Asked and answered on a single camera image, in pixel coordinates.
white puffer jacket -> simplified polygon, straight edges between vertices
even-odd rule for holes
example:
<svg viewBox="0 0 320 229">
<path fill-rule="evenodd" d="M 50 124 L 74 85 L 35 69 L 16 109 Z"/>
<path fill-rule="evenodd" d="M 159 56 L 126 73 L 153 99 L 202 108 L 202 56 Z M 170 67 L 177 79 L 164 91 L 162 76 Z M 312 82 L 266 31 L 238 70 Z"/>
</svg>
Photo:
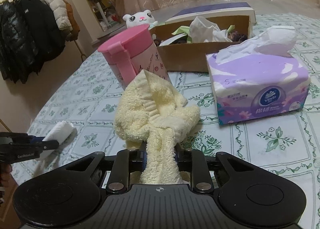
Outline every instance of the white puffer jacket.
<svg viewBox="0 0 320 229">
<path fill-rule="evenodd" d="M 72 31 L 66 4 L 63 0 L 41 0 L 41 2 L 50 6 L 60 30 L 68 29 Z"/>
</svg>

ribbed black surface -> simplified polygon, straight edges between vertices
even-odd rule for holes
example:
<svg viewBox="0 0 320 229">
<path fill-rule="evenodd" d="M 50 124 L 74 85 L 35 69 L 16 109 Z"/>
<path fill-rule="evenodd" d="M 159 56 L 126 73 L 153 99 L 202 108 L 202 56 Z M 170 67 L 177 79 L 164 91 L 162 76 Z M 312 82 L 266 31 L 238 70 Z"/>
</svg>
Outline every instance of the ribbed black surface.
<svg viewBox="0 0 320 229">
<path fill-rule="evenodd" d="M 210 196 L 188 185 L 133 185 L 109 196 L 100 210 L 70 229 L 248 229 L 226 217 Z M 295 225 L 288 229 L 298 228 Z"/>
</svg>

pink tumbler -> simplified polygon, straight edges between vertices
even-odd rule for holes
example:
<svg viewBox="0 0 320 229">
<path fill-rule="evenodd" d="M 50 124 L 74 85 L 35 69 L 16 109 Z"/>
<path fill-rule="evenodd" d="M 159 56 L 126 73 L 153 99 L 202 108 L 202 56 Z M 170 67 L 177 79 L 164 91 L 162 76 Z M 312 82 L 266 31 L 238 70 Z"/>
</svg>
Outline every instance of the pink tumbler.
<svg viewBox="0 0 320 229">
<path fill-rule="evenodd" d="M 148 24 L 128 28 L 98 48 L 123 89 L 142 69 L 170 81 L 148 28 Z"/>
</svg>

tablecloth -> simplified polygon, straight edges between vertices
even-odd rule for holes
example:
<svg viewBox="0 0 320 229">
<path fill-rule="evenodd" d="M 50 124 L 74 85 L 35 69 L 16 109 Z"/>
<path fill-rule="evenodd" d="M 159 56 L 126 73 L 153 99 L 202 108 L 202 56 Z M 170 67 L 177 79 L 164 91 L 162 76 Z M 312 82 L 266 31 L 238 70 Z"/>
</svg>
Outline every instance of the tablecloth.
<svg viewBox="0 0 320 229">
<path fill-rule="evenodd" d="M 225 151 L 297 183 L 307 196 L 300 220 L 306 229 L 319 228 L 320 218 L 320 20 L 287 13 L 257 16 L 254 33 L 272 25 L 291 25 L 298 41 L 291 51 L 308 69 L 311 85 L 305 106 L 280 116 L 219 126 L 208 73 L 169 73 L 172 84 L 190 104 L 201 108 L 201 118 L 183 141 L 185 148 L 205 155 Z M 95 51 L 56 91 L 39 112 L 28 133 L 45 136 L 59 121 L 72 122 L 74 132 L 44 162 L 16 163 L 18 184 L 91 152 L 115 155 L 124 149 L 112 125 L 123 92 L 102 54 Z M 278 140 L 268 147 L 272 140 Z"/>
</svg>

stuffed animal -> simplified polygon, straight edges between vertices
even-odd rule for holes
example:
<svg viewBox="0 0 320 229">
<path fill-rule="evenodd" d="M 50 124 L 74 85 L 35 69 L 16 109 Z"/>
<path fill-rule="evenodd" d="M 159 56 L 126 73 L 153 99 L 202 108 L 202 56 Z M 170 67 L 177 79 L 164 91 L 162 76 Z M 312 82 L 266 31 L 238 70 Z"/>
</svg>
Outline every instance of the stuffed animal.
<svg viewBox="0 0 320 229">
<path fill-rule="evenodd" d="M 148 9 L 144 12 L 137 12 L 134 15 L 126 14 L 122 18 L 125 20 L 127 28 L 142 24 L 149 24 L 150 28 L 158 25 L 158 21 L 155 20 L 155 18 L 151 15 L 151 11 Z"/>
</svg>

